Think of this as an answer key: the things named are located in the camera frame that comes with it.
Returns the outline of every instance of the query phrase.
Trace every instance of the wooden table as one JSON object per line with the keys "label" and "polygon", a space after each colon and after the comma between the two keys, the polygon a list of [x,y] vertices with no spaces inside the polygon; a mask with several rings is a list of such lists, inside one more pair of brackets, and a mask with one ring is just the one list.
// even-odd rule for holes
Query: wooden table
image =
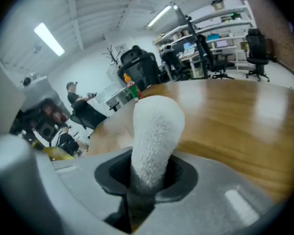
{"label": "wooden table", "polygon": [[[185,113],[177,150],[220,161],[275,201],[294,188],[294,91],[267,82],[191,80],[151,86],[144,96],[174,99]],[[88,155],[132,145],[131,101],[91,135]]]}

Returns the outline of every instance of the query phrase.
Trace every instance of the ceiling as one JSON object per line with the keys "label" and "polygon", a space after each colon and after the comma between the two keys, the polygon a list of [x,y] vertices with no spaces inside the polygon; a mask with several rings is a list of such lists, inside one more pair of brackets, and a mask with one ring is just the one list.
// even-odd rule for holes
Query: ceiling
{"label": "ceiling", "polygon": [[[103,41],[107,31],[147,30],[173,2],[189,13],[211,0],[19,0],[0,28],[0,60],[8,71],[46,74],[59,59]],[[61,57],[34,33],[41,22],[65,50]],[[153,28],[160,33],[174,22],[168,13]]]}

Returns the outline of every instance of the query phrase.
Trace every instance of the white shelving unit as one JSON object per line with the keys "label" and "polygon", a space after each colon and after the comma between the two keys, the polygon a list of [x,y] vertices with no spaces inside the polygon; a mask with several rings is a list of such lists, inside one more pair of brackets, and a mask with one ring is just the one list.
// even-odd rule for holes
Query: white shelving unit
{"label": "white shelving unit", "polygon": [[226,28],[226,27],[231,27],[231,26],[248,25],[248,24],[251,24],[251,20],[234,20],[234,21],[215,24],[215,25],[212,25],[209,27],[205,27],[203,29],[198,29],[195,32],[196,33],[204,33],[204,32],[211,31],[211,30],[216,30],[216,29],[221,29],[221,28]]}
{"label": "white shelving unit", "polygon": [[[179,38],[178,40],[175,40],[171,43],[171,45],[173,46],[174,44],[176,44],[177,42],[185,39],[185,38],[188,38],[188,37],[191,37],[191,35],[188,35],[188,36],[184,36],[184,37],[181,37]],[[209,40],[207,41],[207,43],[213,43],[213,42],[217,42],[217,41],[222,41],[222,40],[231,40],[231,39],[239,39],[239,38],[245,38],[246,36],[233,36],[233,37],[221,37],[221,38],[217,38],[217,39],[213,39],[213,40]]]}
{"label": "white shelving unit", "polygon": [[[222,22],[222,23],[219,23],[219,24],[211,25],[209,27],[205,27],[203,29],[196,30],[195,32],[196,33],[204,33],[204,32],[207,32],[207,31],[217,30],[217,29],[220,29],[220,28],[231,27],[231,26],[239,26],[239,25],[250,25],[251,27],[256,28],[257,25],[256,25],[256,22],[255,22],[255,18],[254,18],[254,15],[253,15],[253,13],[252,13],[252,11],[250,9],[248,1],[244,1],[244,4],[241,5],[241,6],[237,6],[237,7],[230,8],[230,9],[218,10],[218,11],[215,11],[214,13],[211,13],[209,15],[205,15],[205,16],[203,16],[201,18],[193,19],[193,20],[191,20],[191,22],[194,23],[194,24],[198,24],[200,22],[204,22],[204,21],[212,19],[212,18],[221,17],[221,16],[232,14],[232,13],[242,13],[242,12],[246,12],[247,16],[249,17],[249,20],[234,20],[234,21],[229,21],[229,22]],[[162,38],[155,40],[154,44],[155,45],[162,44],[165,40],[167,40],[173,34],[179,32],[179,31],[182,31],[184,29],[187,29],[187,27],[188,27],[187,25],[182,25],[182,26],[179,26],[179,27],[169,31]],[[181,41],[181,40],[183,40],[185,38],[191,37],[191,36],[192,36],[192,34],[188,35],[188,36],[183,36],[183,37],[171,42],[171,44],[174,45],[175,43],[177,43],[177,42],[179,42],[179,41]]]}
{"label": "white shelving unit", "polygon": [[209,20],[209,19],[212,19],[212,18],[217,18],[217,17],[221,17],[221,16],[224,16],[224,15],[229,15],[229,14],[233,14],[233,13],[242,13],[242,12],[247,12],[248,13],[248,7],[246,5],[234,7],[234,8],[231,8],[231,9],[218,10],[215,13],[203,16],[203,17],[198,18],[198,19],[193,19],[193,20],[191,20],[191,23],[198,24],[198,23],[201,23],[203,21],[206,21],[206,20]]}

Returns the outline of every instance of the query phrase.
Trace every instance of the white foam cover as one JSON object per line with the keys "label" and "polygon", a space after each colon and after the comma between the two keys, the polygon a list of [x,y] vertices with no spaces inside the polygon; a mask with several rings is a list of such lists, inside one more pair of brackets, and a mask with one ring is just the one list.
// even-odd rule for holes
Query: white foam cover
{"label": "white foam cover", "polygon": [[169,157],[184,129],[184,118],[178,104],[165,96],[149,96],[136,103],[131,191],[149,195],[161,190]]}

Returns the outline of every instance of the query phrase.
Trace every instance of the brick wall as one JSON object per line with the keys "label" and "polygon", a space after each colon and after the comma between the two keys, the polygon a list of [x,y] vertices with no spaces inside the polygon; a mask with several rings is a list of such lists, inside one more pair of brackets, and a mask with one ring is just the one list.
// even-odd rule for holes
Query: brick wall
{"label": "brick wall", "polygon": [[274,43],[277,60],[294,71],[294,32],[271,0],[248,0],[257,27]]}

